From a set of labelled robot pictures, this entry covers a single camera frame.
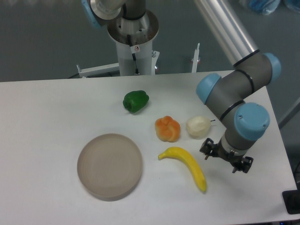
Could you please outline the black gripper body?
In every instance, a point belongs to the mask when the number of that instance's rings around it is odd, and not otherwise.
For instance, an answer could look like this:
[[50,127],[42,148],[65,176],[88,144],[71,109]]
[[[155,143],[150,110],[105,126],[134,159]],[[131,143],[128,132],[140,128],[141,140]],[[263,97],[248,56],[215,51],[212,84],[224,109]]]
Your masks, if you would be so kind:
[[217,154],[219,158],[232,164],[239,158],[242,158],[245,155],[245,151],[234,148],[227,140],[220,140],[217,144]]

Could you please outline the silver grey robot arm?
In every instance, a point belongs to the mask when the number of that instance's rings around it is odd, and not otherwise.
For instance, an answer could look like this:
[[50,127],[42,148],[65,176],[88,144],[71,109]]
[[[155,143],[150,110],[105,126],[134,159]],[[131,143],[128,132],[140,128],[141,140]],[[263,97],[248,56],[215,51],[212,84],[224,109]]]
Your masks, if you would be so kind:
[[[145,1],[83,0],[81,4],[90,23],[106,25],[110,37],[122,46],[117,53],[122,76],[154,72],[151,50],[145,45],[156,37],[159,24]],[[253,159],[246,152],[263,136],[270,117],[263,106],[244,100],[274,81],[281,64],[273,54],[259,51],[226,0],[197,0],[195,4],[234,67],[225,77],[205,76],[196,87],[198,97],[226,128],[219,143],[207,139],[200,151],[229,162],[234,171],[247,173]]]

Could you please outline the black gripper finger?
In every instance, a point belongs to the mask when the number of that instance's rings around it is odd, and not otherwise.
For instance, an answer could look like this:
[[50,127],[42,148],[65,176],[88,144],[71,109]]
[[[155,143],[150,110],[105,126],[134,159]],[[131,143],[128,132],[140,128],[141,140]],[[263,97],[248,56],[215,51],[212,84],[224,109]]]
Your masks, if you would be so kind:
[[248,171],[252,166],[253,160],[254,159],[252,157],[239,158],[237,161],[232,163],[233,166],[232,173],[236,173],[237,171],[248,173]]
[[205,160],[209,157],[217,157],[217,144],[215,144],[212,139],[207,138],[201,145],[199,151],[205,155]]

